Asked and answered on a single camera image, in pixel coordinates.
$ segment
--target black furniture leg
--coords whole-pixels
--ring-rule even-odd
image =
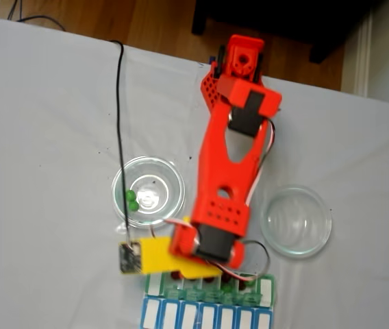
[[[310,62],[320,64],[338,45],[332,42],[319,42],[310,49]]]
[[[207,1],[196,0],[196,6],[194,8],[192,33],[200,36],[205,30],[205,24],[207,23]]]

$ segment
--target white wire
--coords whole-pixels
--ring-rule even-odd
[[[260,177],[262,176],[262,171],[263,171],[262,165],[263,165],[264,159],[266,158],[269,151],[271,150],[271,147],[272,147],[274,140],[275,140],[275,126],[271,120],[269,120],[269,125],[271,127],[271,135],[269,136],[269,143],[268,143],[268,146],[266,147],[266,151],[264,152],[262,159],[260,161],[260,164],[258,166],[257,176],[255,177],[254,182],[252,183],[251,188],[249,189],[247,200],[245,202],[247,206],[249,206],[249,204],[251,203],[251,199],[253,197],[255,189],[257,188],[258,181],[260,180]]]
[[[171,223],[171,224],[186,226],[188,228],[193,227],[192,224],[188,223],[187,221],[183,221],[182,219],[178,219],[178,218],[166,218],[164,221],[167,223]]]
[[[227,269],[222,264],[219,264],[216,262],[211,262],[210,264],[213,264],[214,266],[218,267],[222,272],[225,272],[226,274],[232,276],[233,278],[235,278],[237,280],[245,281],[245,282],[255,281],[258,278],[261,278],[262,276],[264,276],[266,273],[268,273],[269,266],[271,265],[271,257],[269,256],[268,250],[261,242],[255,241],[255,240],[250,240],[250,241],[243,241],[243,243],[245,243],[245,244],[257,243],[258,245],[260,245],[263,248],[264,252],[266,253],[266,264],[261,272],[254,274],[253,276],[239,276],[237,273],[231,271],[230,269]]]

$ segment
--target table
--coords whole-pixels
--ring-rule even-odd
[[[110,195],[119,50],[0,20],[0,328],[138,327],[144,278],[118,272],[123,236]],[[172,160],[187,214],[208,69],[130,47],[122,65],[125,157]],[[248,235],[262,241],[260,209],[285,184],[313,188],[333,216],[329,243],[312,259],[271,251],[274,328],[389,328],[389,103],[264,83],[283,102]]]

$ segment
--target wooden floor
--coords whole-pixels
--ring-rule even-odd
[[[6,18],[13,0],[0,0]],[[310,46],[226,23],[208,21],[204,35],[190,33],[195,0],[23,0],[23,16],[44,14],[57,19],[68,32],[123,43],[158,53],[208,62],[232,34],[266,41],[263,74],[279,79],[340,90],[344,50],[339,48],[322,64],[308,61]],[[14,20],[18,18],[15,11]],[[56,28],[49,21],[31,24]]]

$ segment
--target hole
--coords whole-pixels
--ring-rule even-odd
[[[242,64],[246,64],[247,62],[249,62],[249,58],[248,56],[242,54],[238,56],[238,61]]]
[[[232,162],[239,163],[252,149],[254,139],[250,136],[235,132],[228,127],[225,130],[225,144],[228,158]]]
[[[222,186],[217,191],[217,195],[225,199],[231,199],[231,189],[228,186]]]

